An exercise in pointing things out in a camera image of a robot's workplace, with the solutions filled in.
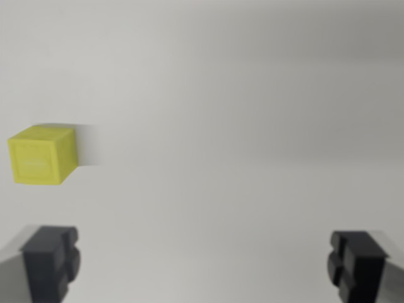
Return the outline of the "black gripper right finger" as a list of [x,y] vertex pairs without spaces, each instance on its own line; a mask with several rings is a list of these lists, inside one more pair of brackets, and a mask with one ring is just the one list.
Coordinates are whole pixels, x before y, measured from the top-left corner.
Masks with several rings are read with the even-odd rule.
[[384,232],[336,230],[327,260],[344,303],[403,302],[403,249]]

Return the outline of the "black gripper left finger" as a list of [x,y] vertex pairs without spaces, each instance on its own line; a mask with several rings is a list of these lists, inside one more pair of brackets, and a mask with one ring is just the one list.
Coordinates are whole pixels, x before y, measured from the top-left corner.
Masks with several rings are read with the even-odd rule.
[[81,263],[74,226],[28,225],[1,247],[1,302],[62,302]]

